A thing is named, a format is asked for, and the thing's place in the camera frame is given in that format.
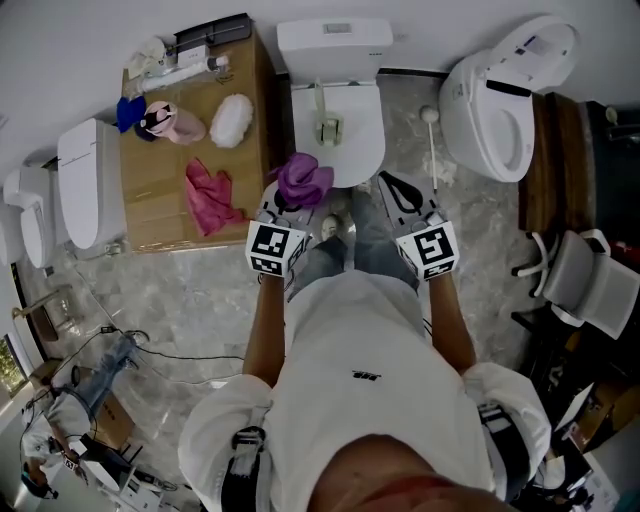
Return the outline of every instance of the floor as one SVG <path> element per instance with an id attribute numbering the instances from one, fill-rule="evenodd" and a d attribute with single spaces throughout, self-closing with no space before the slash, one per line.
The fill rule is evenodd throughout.
<path id="1" fill-rule="evenodd" d="M 440 81 L 385 75 L 378 79 L 386 133 L 383 169 L 428 177 L 430 153 L 422 105 L 437 105 Z M 481 360 L 515 367 L 526 334 L 511 321 L 514 310 L 530 309 L 532 284 L 511 277 L 510 268 L 531 257 L 531 245 L 517 229 L 518 187 L 483 178 L 457 166 L 435 128 L 441 206 L 453 221 L 461 249 L 455 280 L 469 331 Z M 70 355 L 101 325 L 144 329 L 149 348 L 181 356 L 242 356 L 258 292 L 244 246 L 76 261 L 58 248 L 54 274 L 45 278 L 25 261 L 19 265 L 27 300 L 70 283 L 84 319 L 56 343 L 51 356 Z M 421 289 L 426 297 L 427 285 Z M 97 298 L 99 305 L 92 298 Z M 424 300 L 428 317 L 428 301 Z M 49 313 L 56 321 L 55 304 Z M 79 354 L 91 366 L 112 340 L 99 336 Z M 176 457 L 180 431 L 191 408 L 213 392 L 198 382 L 237 373 L 238 361 L 175 361 L 145 354 L 139 371 L 125 371 L 114 392 L 136 423 L 133 444 L 143 445 L 138 462 L 165 479 L 182 482 Z"/>

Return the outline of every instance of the white chair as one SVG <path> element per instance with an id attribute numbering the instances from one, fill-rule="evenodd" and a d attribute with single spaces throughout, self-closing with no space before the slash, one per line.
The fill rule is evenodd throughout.
<path id="1" fill-rule="evenodd" d="M 588 322 L 613 339 L 624 330 L 640 289 L 640 275 L 611 258 L 611 249 L 601 231 L 578 235 L 566 231 L 562 243 L 547 253 L 537 233 L 532 238 L 541 248 L 542 262 L 514 271 L 518 277 L 541 273 L 533 295 L 551 302 L 551 310 L 564 323 L 580 327 Z M 589 245 L 596 241 L 597 252 Z"/>

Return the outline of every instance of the jeans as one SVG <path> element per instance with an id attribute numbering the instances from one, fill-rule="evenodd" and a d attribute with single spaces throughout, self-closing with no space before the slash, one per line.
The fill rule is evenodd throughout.
<path id="1" fill-rule="evenodd" d="M 384 219 L 369 194 L 353 189 L 351 217 L 356 225 L 356 270 L 395 277 L 417 290 L 419 281 L 398 254 L 395 242 L 384 229 Z M 344 272 L 346 255 L 347 246 L 337 236 L 316 245 L 309 251 L 307 265 L 296 277 L 291 298 L 320 278 Z"/>
<path id="2" fill-rule="evenodd" d="M 127 357 L 136 347 L 132 337 L 121 335 L 118 341 L 109 347 L 100 359 L 98 369 L 91 377 L 83 379 L 74 390 L 81 398 L 82 405 L 96 417 L 107 395 L 111 392 L 113 379 L 126 364 Z"/>

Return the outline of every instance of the wooden panel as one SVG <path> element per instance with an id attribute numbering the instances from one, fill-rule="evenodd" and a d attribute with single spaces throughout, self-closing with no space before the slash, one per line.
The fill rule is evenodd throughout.
<path id="1" fill-rule="evenodd" d="M 556 143 L 560 146 L 557 163 L 562 169 L 563 180 L 558 210 L 563 212 L 563 227 L 578 232 L 590 229 L 593 220 L 589 218 L 587 148 L 580 109 L 575 101 L 559 94 L 550 94 L 548 99 L 553 104 Z"/>
<path id="2" fill-rule="evenodd" d="M 519 185 L 520 229 L 541 234 L 592 227 L 587 148 L 578 104 L 558 94 L 533 96 L 536 141 Z"/>
<path id="3" fill-rule="evenodd" d="M 557 177 L 559 170 L 552 158 L 552 127 L 544 96 L 533 95 L 536 142 L 533 159 L 519 184 L 519 222 L 523 231 L 546 233 L 557 213 Z"/>

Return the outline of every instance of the toilet lid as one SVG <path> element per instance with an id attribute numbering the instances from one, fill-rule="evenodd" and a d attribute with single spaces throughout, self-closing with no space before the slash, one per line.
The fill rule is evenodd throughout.
<path id="1" fill-rule="evenodd" d="M 35 203 L 20 215 L 20 226 L 27 255 L 36 268 L 47 263 L 49 255 L 46 250 L 44 219 L 40 205 Z"/>
<path id="2" fill-rule="evenodd" d="M 531 98 L 489 89 L 481 80 L 474 87 L 474 130 L 486 164 L 496 179 L 520 181 L 531 164 L 535 143 Z"/>
<path id="3" fill-rule="evenodd" d="M 342 142 L 328 147 L 315 137 L 314 89 L 291 91 L 296 151 L 309 153 L 321 167 L 333 167 L 335 188 L 356 186 L 373 176 L 385 153 L 380 91 L 377 85 L 329 86 L 324 88 L 329 112 L 342 116 Z"/>
<path id="4" fill-rule="evenodd" d="M 505 37 L 488 53 L 487 80 L 530 91 L 560 85 L 578 60 L 578 31 L 557 16 L 540 16 Z"/>
<path id="5" fill-rule="evenodd" d="M 62 215 L 71 241 L 80 249 L 91 247 L 98 236 L 98 155 L 101 141 L 96 120 L 90 119 L 60 137 L 58 176 Z"/>

